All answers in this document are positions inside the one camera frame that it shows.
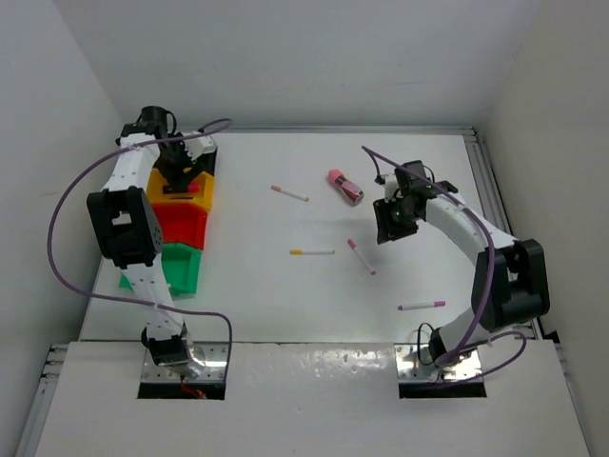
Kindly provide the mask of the white pen pink cap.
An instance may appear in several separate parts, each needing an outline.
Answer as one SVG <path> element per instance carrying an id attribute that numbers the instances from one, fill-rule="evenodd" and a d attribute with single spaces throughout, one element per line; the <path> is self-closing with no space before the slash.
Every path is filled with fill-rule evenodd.
<path id="1" fill-rule="evenodd" d="M 376 270 L 372 267 L 372 265 L 365 258 L 365 256 L 363 255 L 363 253 L 359 249 L 358 245 L 352 239 L 348 239 L 347 240 L 347 244 L 352 249 L 352 251 L 355 253 L 355 255 L 358 257 L 358 259 L 362 262 L 362 264 L 365 267 L 365 269 L 367 270 L 367 272 L 370 275 L 375 275 L 376 274 Z"/>

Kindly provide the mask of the white pen purple cap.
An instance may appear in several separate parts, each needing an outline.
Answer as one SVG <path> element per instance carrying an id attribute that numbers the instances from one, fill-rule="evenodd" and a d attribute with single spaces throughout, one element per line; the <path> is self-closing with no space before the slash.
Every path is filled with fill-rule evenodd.
<path id="1" fill-rule="evenodd" d="M 443 308 L 443 307 L 445 307 L 445 305 L 446 305 L 446 302 L 444 300 L 440 300 L 440 301 L 422 302 L 422 303 L 416 303 L 416 304 L 399 305 L 399 306 L 397 306 L 397 310 L 409 311 L 409 310 L 430 309 L 430 308 Z"/>

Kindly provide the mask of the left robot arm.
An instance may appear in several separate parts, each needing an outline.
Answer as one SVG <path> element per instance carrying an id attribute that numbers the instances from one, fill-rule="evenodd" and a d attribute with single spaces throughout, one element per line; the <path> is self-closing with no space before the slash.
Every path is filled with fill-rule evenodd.
<path id="1" fill-rule="evenodd" d="M 88 213 L 103 256 L 128 279 L 136 298 L 151 302 L 143 344 L 155 365 L 184 374 L 192 362 L 191 344 L 182 315 L 165 309 L 173 301 L 162 269 L 163 233 L 147 199 L 149 176 L 160 146 L 140 142 L 168 138 L 168 111 L 149 106 L 118 139 L 127 151 L 98 192 L 87 198 Z"/>

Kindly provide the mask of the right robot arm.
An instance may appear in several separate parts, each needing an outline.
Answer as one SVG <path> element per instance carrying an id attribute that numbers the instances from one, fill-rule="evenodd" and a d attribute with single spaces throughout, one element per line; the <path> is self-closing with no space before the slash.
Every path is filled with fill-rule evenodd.
<path id="1" fill-rule="evenodd" d="M 471 209 L 448 181 L 432 181 L 422 161 L 404 163 L 378 174 L 383 198 L 374 201 L 377 242 L 414 235 L 420 223 L 443 233 L 475 268 L 469 308 L 433 329 L 419 355 L 426 364 L 446 366 L 458 353 L 515 324 L 550 309 L 544 250 L 496 228 Z"/>

